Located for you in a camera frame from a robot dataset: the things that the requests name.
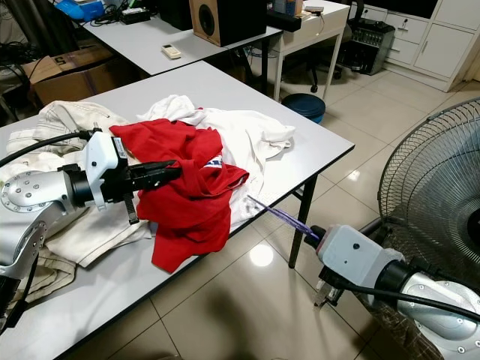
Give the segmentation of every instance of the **cardboard box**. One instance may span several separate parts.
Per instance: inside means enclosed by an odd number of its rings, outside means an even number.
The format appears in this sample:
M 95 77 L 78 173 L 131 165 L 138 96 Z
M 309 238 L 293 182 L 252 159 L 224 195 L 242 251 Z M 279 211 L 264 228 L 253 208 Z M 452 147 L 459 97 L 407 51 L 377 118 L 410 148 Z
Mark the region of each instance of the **cardboard box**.
M 140 79 L 132 64 L 113 58 L 109 50 L 98 44 L 47 56 L 23 68 L 27 76 L 31 75 L 32 88 L 44 106 L 55 100 L 83 100 Z

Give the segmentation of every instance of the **red shirt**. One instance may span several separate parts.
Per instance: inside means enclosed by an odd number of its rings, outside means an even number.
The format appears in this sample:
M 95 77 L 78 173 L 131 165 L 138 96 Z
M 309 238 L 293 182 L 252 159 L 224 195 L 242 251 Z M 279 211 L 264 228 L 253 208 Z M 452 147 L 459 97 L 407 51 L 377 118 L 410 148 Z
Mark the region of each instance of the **red shirt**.
M 158 223 L 152 262 L 175 271 L 192 255 L 219 251 L 230 234 L 230 197 L 248 173 L 223 163 L 216 130 L 166 119 L 112 126 L 141 162 L 177 160 L 181 177 L 139 192 L 141 219 Z

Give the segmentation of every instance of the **tile floor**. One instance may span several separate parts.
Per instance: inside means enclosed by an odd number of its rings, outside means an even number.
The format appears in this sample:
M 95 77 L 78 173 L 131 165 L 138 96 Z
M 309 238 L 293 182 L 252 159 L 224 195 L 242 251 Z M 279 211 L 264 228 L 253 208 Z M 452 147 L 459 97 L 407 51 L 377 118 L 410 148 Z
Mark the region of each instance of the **tile floor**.
M 298 72 L 284 77 L 282 95 L 310 91 Z M 359 228 L 376 218 L 380 176 L 395 146 L 428 114 L 476 96 L 477 82 L 446 94 L 386 70 L 347 71 L 331 87 L 322 126 L 356 147 L 319 177 L 308 224 Z M 291 196 L 279 207 L 296 215 L 299 201 Z M 289 270 L 292 237 L 288 226 L 261 217 L 69 359 L 408 359 L 351 293 L 336 308 L 313 306 L 321 264 L 302 246 Z

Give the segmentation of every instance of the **table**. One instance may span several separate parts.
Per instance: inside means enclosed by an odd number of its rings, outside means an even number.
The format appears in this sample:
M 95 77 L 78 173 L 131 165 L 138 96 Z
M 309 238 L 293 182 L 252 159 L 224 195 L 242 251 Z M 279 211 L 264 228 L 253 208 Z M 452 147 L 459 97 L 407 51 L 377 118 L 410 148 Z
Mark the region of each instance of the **table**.
M 266 93 L 269 41 L 272 36 L 281 34 L 282 30 L 267 26 L 265 34 L 247 40 L 219 47 L 194 34 L 193 30 L 178 30 L 159 17 L 149 21 L 125 25 L 123 22 L 92 26 L 85 24 L 84 28 L 114 52 L 125 57 L 154 76 L 175 68 L 198 62 L 225 51 L 244 47 L 256 41 L 262 41 L 262 92 Z M 162 53 L 161 47 L 172 44 L 181 52 L 181 58 L 171 60 Z
M 272 52 L 277 57 L 274 77 L 274 99 L 276 101 L 280 97 L 280 83 L 285 56 L 335 36 L 337 40 L 333 56 L 331 57 L 327 82 L 323 90 L 323 100 L 326 99 L 327 91 L 332 82 L 338 50 L 340 49 L 342 35 L 347 24 L 350 6 L 323 0 L 307 0 L 304 3 L 305 5 L 323 6 L 322 17 L 312 16 L 303 20 L 299 30 L 295 32 L 285 31 L 280 40 L 274 45 Z
M 306 218 L 308 213 L 317 174 L 354 146 L 204 61 L 86 100 L 135 122 L 136 114 L 144 113 L 154 102 L 170 94 L 187 95 L 198 107 L 260 111 L 285 125 L 295 126 L 292 147 L 265 165 L 265 184 L 259 199 L 273 205 L 305 184 L 301 217 Z M 38 116 L 34 116 L 1 127 L 0 143 L 6 143 L 11 131 L 35 126 L 37 121 Z M 0 158 L 3 156 L 4 146 L 0 148 Z M 297 236 L 297 253 L 300 239 Z M 79 267 L 73 283 L 27 310 L 16 328 L 8 329 L 0 337 L 1 360 L 50 360 L 64 355 L 199 259 L 193 256 L 174 274 L 167 274 L 152 265 L 152 249 L 153 241 L 138 241 L 110 251 L 91 268 Z

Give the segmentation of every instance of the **blue stool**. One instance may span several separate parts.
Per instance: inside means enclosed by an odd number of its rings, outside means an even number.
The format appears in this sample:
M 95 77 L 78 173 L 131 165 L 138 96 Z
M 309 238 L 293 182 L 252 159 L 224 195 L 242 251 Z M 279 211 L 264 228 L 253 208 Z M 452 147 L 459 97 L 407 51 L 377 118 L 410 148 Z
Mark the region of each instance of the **blue stool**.
M 282 105 L 319 124 L 326 106 L 322 99 L 312 94 L 291 94 L 285 97 Z

